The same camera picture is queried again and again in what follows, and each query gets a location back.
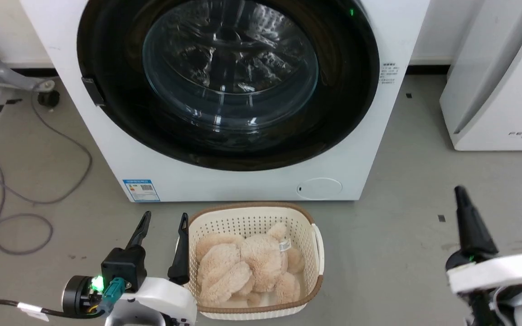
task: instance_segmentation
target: basket handle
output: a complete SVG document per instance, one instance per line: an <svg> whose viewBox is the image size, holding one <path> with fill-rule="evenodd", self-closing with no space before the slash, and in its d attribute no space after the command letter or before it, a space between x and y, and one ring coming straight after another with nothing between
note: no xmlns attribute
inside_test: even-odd
<svg viewBox="0 0 522 326"><path fill-rule="evenodd" d="M315 232L315 241L317 241L317 254L319 256L319 274L324 274L325 256L324 256L324 239L321 237L321 232L317 225L312 224L313 232Z"/></svg>

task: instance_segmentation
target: black baseboard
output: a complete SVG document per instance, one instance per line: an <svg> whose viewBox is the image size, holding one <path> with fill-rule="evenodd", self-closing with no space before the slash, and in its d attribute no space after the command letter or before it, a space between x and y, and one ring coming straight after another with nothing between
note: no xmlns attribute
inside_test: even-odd
<svg viewBox="0 0 522 326"><path fill-rule="evenodd" d="M449 64L408 66L406 75L445 75L449 69Z"/></svg>
<svg viewBox="0 0 522 326"><path fill-rule="evenodd" d="M58 72L54 68L17 68L12 70L26 77L51 78L58 76Z"/></svg>

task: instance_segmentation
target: gray metal leg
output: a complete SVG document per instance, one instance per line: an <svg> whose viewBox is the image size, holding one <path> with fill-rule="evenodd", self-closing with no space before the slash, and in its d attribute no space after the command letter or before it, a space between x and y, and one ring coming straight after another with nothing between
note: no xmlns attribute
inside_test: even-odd
<svg viewBox="0 0 522 326"><path fill-rule="evenodd" d="M54 89L55 83L52 80L42 80L41 78L31 78L18 74L0 60L0 86L26 91L35 88L37 92L47 93Z"/></svg>

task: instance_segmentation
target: brown basket rim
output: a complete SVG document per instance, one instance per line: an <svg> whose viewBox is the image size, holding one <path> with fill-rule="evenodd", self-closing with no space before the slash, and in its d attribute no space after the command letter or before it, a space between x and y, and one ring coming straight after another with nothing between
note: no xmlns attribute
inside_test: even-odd
<svg viewBox="0 0 522 326"><path fill-rule="evenodd" d="M191 223L195 219L197 219L199 216L204 215L206 213L224 211L226 209L248 208L248 207L282 207L282 208L294 209L294 210L302 213L302 215L305 216L305 218L307 219L307 221L309 221L310 224L315 224L315 221L313 220L313 217L311 217L310 213L307 212L304 208L302 208L296 204L292 204L290 202L261 201L261 202L239 202L239 203L235 203L235 204L226 204L226 205L203 209L202 211L196 213L189 219L188 225L190 226ZM299 299L295 302L283 303L281 305L273 305L273 306L266 306L266 307L254 307L254 308L213 308L213 307L205 307L205 306L197 305L197 309L201 313L217 313L217 314L266 313L266 312L273 312L276 310L291 309L291 308L299 307L302 305L306 305L308 302L310 302L311 299L313 299L317 295L317 292L319 291L319 289L321 289L321 283L323 283L323 280L324 280L324 276L318 275L317 281L315 282L315 287L313 287L313 290L311 291L311 293L309 293L302 299Z"/></svg>

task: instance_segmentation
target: white plastic basket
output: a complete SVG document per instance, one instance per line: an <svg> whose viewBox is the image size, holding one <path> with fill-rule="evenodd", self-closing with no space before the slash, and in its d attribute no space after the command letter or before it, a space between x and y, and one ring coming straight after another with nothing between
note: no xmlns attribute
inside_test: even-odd
<svg viewBox="0 0 522 326"><path fill-rule="evenodd" d="M249 202L205 209L191 217L188 224L190 248L190 282L185 286L199 297L198 264L194 248L208 233L233 233L246 237L266 233L278 222L288 227L288 237L305 259L301 299L282 305L252 308L213 308L198 305L206 317L220 320L256 320L298 313L315 297L324 274L324 242L313 218L300 206L286 202Z"/></svg>

